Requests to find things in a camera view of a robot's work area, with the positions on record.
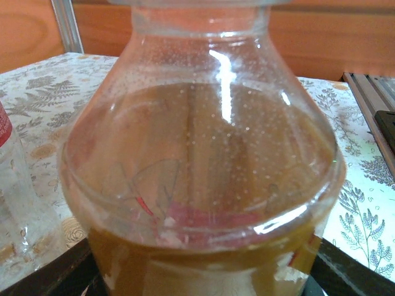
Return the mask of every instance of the glass jar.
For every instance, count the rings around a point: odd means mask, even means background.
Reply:
[[[36,195],[22,143],[0,103],[0,291],[65,251],[60,219]]]
[[[345,166],[268,36],[284,1],[127,2],[131,40],[59,157],[110,294],[298,295]]]

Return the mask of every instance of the brown liquid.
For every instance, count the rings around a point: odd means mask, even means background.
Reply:
[[[229,105],[218,88],[145,89],[119,99],[111,112],[109,105],[87,109],[70,134],[64,167],[121,205],[84,207],[87,191],[61,171],[112,296],[300,292],[319,246],[315,227],[330,205],[274,232],[213,241],[224,229],[248,230],[310,200],[335,157],[333,138],[278,94],[232,86]],[[98,216],[114,209],[122,224]],[[163,240],[169,217],[179,229],[205,230]]]

